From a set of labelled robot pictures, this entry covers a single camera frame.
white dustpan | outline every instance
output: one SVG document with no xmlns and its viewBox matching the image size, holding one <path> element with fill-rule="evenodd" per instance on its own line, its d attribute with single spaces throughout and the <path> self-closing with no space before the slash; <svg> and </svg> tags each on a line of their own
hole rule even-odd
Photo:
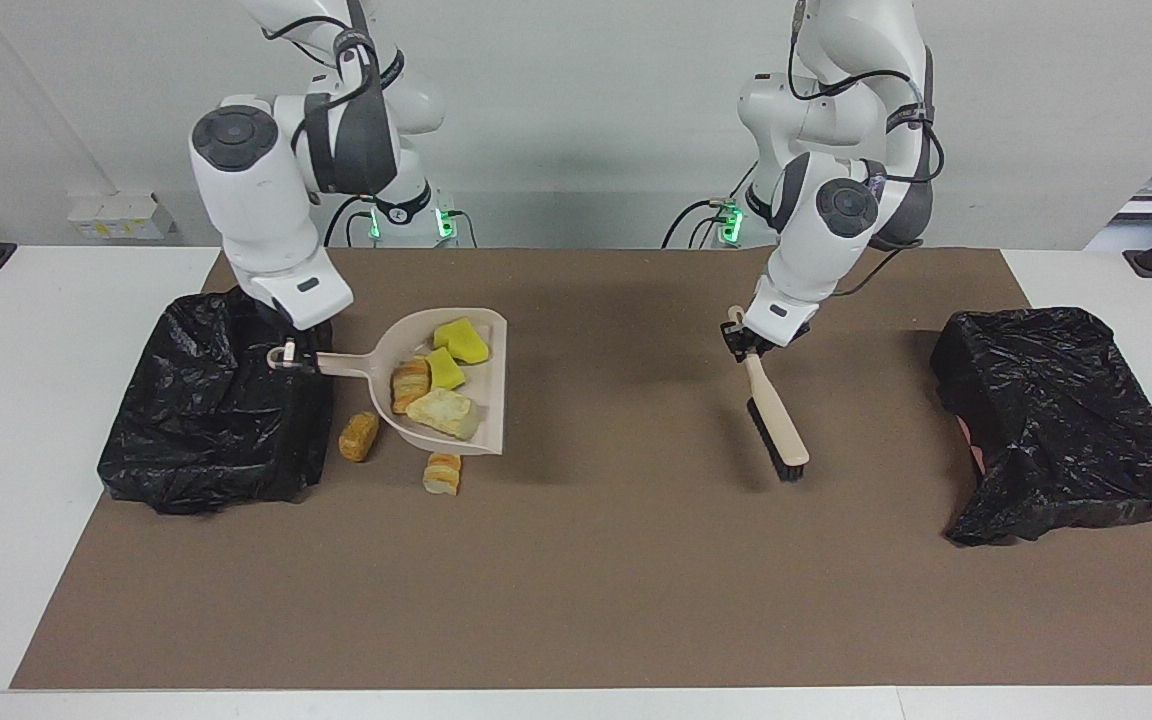
<svg viewBox="0 0 1152 720">
<path fill-rule="evenodd" d="M 458 441 L 438 430 L 407 419 L 393 411 L 393 388 L 389 377 L 397 365 L 412 355 L 429 355 L 433 350 L 434 328 L 439 325 L 468 318 L 473 328 L 488 343 L 492 357 L 479 365 L 462 365 L 465 384 L 456 392 L 470 397 L 483 414 L 479 429 L 468 441 Z M 371 391 L 371 404 L 412 446 L 429 452 L 450 455 L 500 455 L 505 447 L 505 355 L 506 323 L 500 313 L 484 306 L 440 306 L 408 314 L 389 326 L 380 336 L 376 349 L 367 355 L 319 353 L 314 356 L 317 372 L 343 378 L 364 378 Z M 288 343 L 270 350 L 270 367 L 302 369 L 296 361 L 296 347 Z"/>
</svg>

wooden brush handle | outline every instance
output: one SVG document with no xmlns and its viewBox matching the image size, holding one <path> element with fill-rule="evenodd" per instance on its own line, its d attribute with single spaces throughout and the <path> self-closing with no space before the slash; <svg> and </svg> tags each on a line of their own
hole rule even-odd
<svg viewBox="0 0 1152 720">
<path fill-rule="evenodd" d="M 732 306 L 727 316 L 733 323 L 743 323 L 745 319 L 744 311 L 740 306 Z M 785 402 L 781 401 L 776 386 L 773 386 L 767 372 L 763 370 L 763 359 L 756 354 L 750 354 L 742 365 L 745 365 L 745 371 L 749 373 L 750 396 L 755 399 L 755 406 L 758 406 L 758 414 L 763 416 L 763 424 L 767 425 L 767 434 L 772 438 L 772 445 L 776 446 L 776 452 L 780 452 L 781 460 L 791 468 L 808 464 L 812 456 L 808 454 L 799 430 L 795 427 L 790 414 L 785 409 Z"/>
</svg>

garbage bin covered with black bag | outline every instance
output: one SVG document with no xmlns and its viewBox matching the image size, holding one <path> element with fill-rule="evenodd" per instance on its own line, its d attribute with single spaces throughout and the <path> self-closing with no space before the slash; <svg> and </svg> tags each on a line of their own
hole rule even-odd
<svg viewBox="0 0 1152 720">
<path fill-rule="evenodd" d="M 948 530 L 978 546 L 1152 520 L 1152 404 L 1078 306 L 958 313 L 932 354 L 979 484 Z"/>
<path fill-rule="evenodd" d="M 327 323 L 300 332 L 238 288 L 174 301 L 123 395 L 97 472 L 116 500 L 165 514 L 293 500 L 319 482 L 332 379 L 279 372 L 270 348 L 328 351 Z"/>
</svg>

food piece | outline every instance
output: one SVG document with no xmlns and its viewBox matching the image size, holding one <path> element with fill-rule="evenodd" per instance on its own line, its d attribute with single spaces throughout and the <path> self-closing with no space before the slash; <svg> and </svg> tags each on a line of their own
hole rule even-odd
<svg viewBox="0 0 1152 720">
<path fill-rule="evenodd" d="M 456 389 L 465 384 L 465 372 L 452 358 L 447 348 L 439 347 L 438 350 L 430 353 L 426 361 L 429 361 L 429 372 L 430 377 L 433 378 L 434 387 Z"/>
<path fill-rule="evenodd" d="M 394 370 L 391 386 L 394 388 L 394 412 L 406 414 L 407 407 L 429 392 L 429 363 L 424 355 L 417 355 Z"/>
<path fill-rule="evenodd" d="M 349 424 L 340 430 L 338 447 L 340 455 L 351 462 L 367 458 L 376 434 L 380 433 L 380 418 L 376 414 L 357 414 L 349 418 Z"/>
<path fill-rule="evenodd" d="M 429 456 L 424 477 L 425 492 L 433 495 L 456 495 L 461 490 L 461 456 L 435 452 Z"/>
<path fill-rule="evenodd" d="M 457 439 L 470 439 L 479 429 L 479 409 L 470 397 L 435 387 L 407 407 L 407 416 Z"/>
<path fill-rule="evenodd" d="M 483 342 L 479 332 L 473 328 L 468 318 L 439 325 L 439 328 L 434 331 L 434 347 L 447 348 L 452 357 L 470 365 L 484 363 L 492 356 L 488 343 Z"/>
</svg>

brown mat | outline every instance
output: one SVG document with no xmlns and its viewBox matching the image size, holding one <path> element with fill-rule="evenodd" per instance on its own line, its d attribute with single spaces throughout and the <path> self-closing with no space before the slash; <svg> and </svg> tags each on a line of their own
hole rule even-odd
<svg viewBox="0 0 1152 720">
<path fill-rule="evenodd" d="M 718 334 L 764 256 L 338 252 L 342 351 L 425 306 L 506 314 L 506 455 L 456 498 L 396 433 L 298 505 L 105 498 L 13 687 L 1152 684 L 1152 524 L 941 537 L 972 470 L 929 353 L 954 310 L 1025 305 L 1001 255 L 910 252 L 768 356 L 797 486 Z M 338 396 L 339 427 L 366 388 Z"/>
</svg>

